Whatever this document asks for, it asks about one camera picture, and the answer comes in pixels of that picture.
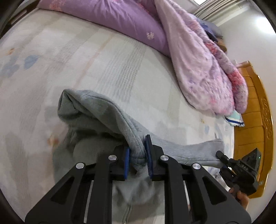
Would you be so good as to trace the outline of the right hand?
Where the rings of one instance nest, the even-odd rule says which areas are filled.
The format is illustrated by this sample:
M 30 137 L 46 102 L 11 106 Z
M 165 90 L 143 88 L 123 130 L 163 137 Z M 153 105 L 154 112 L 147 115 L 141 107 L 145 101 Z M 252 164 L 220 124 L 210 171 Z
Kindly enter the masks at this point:
M 239 203 L 240 205 L 245 209 L 247 210 L 248 209 L 248 205 L 249 205 L 249 197 L 242 193 L 240 190 L 236 192 L 235 194 L 235 189 L 234 188 L 231 188 L 229 191 L 228 191 L 234 198 L 238 199 L 239 200 Z

